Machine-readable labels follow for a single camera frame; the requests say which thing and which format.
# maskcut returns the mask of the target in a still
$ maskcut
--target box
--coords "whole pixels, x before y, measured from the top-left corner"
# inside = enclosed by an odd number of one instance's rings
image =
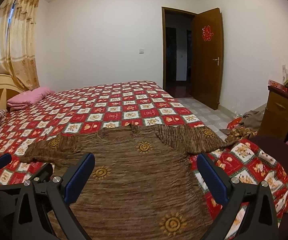
[[[286,87],[283,86],[282,84],[280,84],[280,83],[278,83],[278,82],[275,82],[275,81],[273,81],[273,80],[271,80],[271,79],[269,79],[268,85],[269,85],[269,86],[273,86],[273,87],[278,88],[278,89],[281,89],[281,90],[283,90],[283,91],[285,91],[285,92],[288,92],[288,88],[286,88]]]

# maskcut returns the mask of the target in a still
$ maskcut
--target red bag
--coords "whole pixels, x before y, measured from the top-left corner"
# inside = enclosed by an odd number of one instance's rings
[[[238,117],[238,118],[235,118],[233,121],[231,121],[230,123],[228,123],[227,125],[227,129],[234,129],[235,127],[237,127],[239,125],[239,122],[242,120],[242,117]]]

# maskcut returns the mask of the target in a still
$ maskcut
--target drawer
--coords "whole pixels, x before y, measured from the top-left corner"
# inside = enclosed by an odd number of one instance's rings
[[[269,93],[266,109],[288,121],[288,99],[274,92]]]
[[[288,122],[266,109],[257,135],[270,136],[285,141],[288,135]]]

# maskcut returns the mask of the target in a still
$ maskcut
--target door handle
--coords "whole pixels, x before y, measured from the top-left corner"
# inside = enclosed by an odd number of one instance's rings
[[[217,60],[217,65],[218,65],[218,66],[220,65],[220,57],[217,57],[217,58],[215,58],[215,59],[213,59],[213,60]]]

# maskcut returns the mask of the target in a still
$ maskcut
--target drawer handle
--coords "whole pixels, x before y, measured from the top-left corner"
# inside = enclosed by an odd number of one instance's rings
[[[278,106],[278,107],[280,107],[280,108],[282,108],[282,109],[286,109],[283,105],[281,105],[281,104],[279,104],[279,103],[277,103],[277,102],[275,102],[275,104]]]

